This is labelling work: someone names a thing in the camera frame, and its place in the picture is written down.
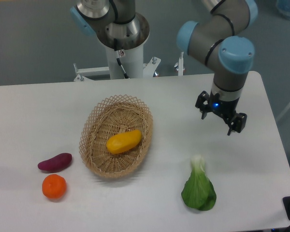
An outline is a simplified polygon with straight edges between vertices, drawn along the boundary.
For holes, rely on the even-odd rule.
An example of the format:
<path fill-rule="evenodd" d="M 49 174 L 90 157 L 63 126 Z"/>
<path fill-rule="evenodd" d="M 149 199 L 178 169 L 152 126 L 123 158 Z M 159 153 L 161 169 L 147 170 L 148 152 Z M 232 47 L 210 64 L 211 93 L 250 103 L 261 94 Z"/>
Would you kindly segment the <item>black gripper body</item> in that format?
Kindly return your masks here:
<path fill-rule="evenodd" d="M 213 113 L 218 117 L 231 121 L 238 116 L 236 111 L 239 98 L 233 101 L 223 101 L 221 100 L 219 94 L 213 95 L 210 93 L 207 98 L 206 109 L 208 113 Z"/>

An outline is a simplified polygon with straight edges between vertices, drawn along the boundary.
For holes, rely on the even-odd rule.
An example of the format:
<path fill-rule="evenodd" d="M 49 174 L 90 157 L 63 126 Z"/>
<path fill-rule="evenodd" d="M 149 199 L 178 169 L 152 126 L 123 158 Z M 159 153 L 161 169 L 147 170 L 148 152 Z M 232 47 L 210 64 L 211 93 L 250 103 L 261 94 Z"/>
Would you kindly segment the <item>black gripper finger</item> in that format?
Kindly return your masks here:
<path fill-rule="evenodd" d="M 228 119 L 227 125 L 229 127 L 227 135 L 230 136 L 232 132 L 240 133 L 246 126 L 247 114 L 235 113 L 233 117 Z"/>
<path fill-rule="evenodd" d="M 209 112 L 209 106 L 208 106 L 208 100 L 209 100 L 209 94 L 206 91 L 201 92 L 201 94 L 198 96 L 197 101 L 195 103 L 195 107 L 200 110 L 202 113 L 201 119 L 205 119 L 207 116 L 207 113 Z"/>

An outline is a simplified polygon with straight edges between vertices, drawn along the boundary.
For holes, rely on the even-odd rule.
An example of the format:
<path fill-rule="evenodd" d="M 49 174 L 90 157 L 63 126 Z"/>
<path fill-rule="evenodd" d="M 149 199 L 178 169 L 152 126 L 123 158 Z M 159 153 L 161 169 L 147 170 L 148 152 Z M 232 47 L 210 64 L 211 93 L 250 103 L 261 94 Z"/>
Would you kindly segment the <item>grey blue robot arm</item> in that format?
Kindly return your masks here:
<path fill-rule="evenodd" d="M 248 72 L 253 65 L 252 42 L 239 37 L 251 25 L 258 8 L 253 0 L 205 0 L 211 19 L 205 24 L 186 22 L 178 31 L 177 47 L 214 72 L 210 93 L 203 91 L 196 108 L 206 117 L 222 118 L 229 132 L 241 132 L 247 116 L 236 111 Z M 85 35 L 96 35 L 105 47 L 110 77 L 145 77 L 143 46 L 149 37 L 148 21 L 135 10 L 133 0 L 80 0 L 70 9 Z"/>

